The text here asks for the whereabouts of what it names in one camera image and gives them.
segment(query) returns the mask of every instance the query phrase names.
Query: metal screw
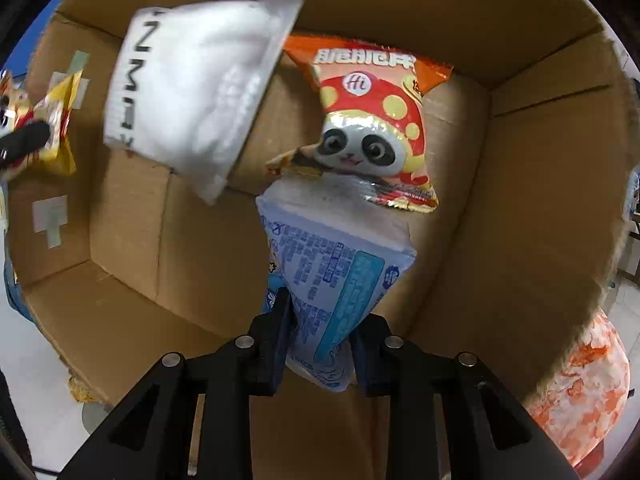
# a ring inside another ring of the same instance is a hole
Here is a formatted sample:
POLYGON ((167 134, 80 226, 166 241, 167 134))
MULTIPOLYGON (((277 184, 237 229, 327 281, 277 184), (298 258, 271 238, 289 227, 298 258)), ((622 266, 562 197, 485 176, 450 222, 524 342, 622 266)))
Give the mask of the metal screw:
POLYGON ((463 366, 476 366, 476 363, 478 362, 478 358, 473 355, 471 352, 462 352, 462 354, 460 354, 458 356, 458 361, 460 361, 460 364, 463 366))
POLYGON ((404 341, 402 341, 402 338, 397 335, 389 335, 385 337, 385 345, 389 348, 397 350, 398 348, 402 348, 403 344, 404 341))
POLYGON ((236 346, 238 348, 251 348, 254 343, 254 338, 250 335, 241 335, 238 339, 236 339, 236 346))
POLYGON ((167 354, 162 358, 162 364, 167 368, 173 368, 180 362, 180 355, 176 353, 167 354))

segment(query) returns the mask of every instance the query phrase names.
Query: white packet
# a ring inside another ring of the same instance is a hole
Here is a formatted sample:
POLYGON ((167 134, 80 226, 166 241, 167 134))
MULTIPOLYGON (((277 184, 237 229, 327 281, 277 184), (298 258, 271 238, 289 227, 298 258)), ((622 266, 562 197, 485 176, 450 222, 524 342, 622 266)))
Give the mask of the white packet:
POLYGON ((354 377, 348 335, 415 259, 406 222, 360 199, 356 177, 284 176, 255 200, 270 248, 263 311, 286 286, 298 326, 287 366, 334 392, 354 377))
POLYGON ((213 203, 242 150, 302 2, 138 10, 111 76, 104 143, 174 168, 213 203))

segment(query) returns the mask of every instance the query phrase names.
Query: plastic packaging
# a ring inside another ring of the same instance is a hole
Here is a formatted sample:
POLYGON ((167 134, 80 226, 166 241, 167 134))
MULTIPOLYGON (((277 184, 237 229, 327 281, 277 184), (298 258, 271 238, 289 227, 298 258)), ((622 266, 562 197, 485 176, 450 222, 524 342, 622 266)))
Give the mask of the plastic packaging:
POLYGON ((321 139, 270 160, 267 168, 357 174, 364 198, 429 212, 438 206, 425 167, 422 96, 451 67, 363 41, 293 34, 284 50, 319 90, 321 139))
POLYGON ((14 160, 0 172, 0 182, 11 180, 29 166, 43 168, 50 173, 67 176, 76 172, 76 162, 66 131, 71 103, 78 93, 82 71, 67 76, 54 86, 42 101, 31 106, 26 92, 14 88, 11 73, 5 72, 0 80, 0 137, 17 130, 32 121, 45 121, 50 135, 39 150, 14 160))
POLYGON ((353 377, 348 335, 415 259, 407 224, 358 188, 349 176, 285 176, 256 198, 270 248, 264 310, 289 289, 298 326, 287 366, 334 392, 353 377))
POLYGON ((244 145, 302 2, 138 10, 111 77, 104 143, 174 168, 212 203, 244 145))

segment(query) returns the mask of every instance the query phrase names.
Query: red snack bag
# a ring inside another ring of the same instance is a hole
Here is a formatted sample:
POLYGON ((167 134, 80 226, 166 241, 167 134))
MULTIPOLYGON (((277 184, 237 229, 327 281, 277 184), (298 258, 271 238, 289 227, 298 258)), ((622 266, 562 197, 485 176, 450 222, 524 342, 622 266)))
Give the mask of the red snack bag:
POLYGON ((357 175, 367 200, 429 212, 438 206, 425 168, 422 96, 451 67, 395 48, 343 38, 289 36, 284 51, 319 90, 321 139, 269 161, 273 173, 357 175))

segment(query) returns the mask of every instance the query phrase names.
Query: white floor tile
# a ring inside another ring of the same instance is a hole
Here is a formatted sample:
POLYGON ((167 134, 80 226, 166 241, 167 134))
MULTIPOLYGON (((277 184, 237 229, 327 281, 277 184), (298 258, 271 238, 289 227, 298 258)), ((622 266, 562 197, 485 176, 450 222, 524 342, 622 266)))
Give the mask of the white floor tile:
POLYGON ((630 368, 630 386, 629 388, 636 388, 638 390, 638 396, 640 397, 640 338, 633 345, 631 351, 628 353, 629 368, 630 368))
POLYGON ((622 280, 620 283, 620 292, 616 296, 615 303, 620 303, 626 306, 631 312, 640 317, 640 289, 638 289, 633 283, 627 280, 622 280))
POLYGON ((629 355, 640 335, 640 316, 634 314, 624 304, 616 302, 609 312, 609 320, 616 328, 620 339, 622 339, 625 352, 629 355))
POLYGON ((626 270, 630 274, 635 274, 640 260, 640 240, 629 237, 626 240, 625 248, 620 255, 618 268, 626 270))

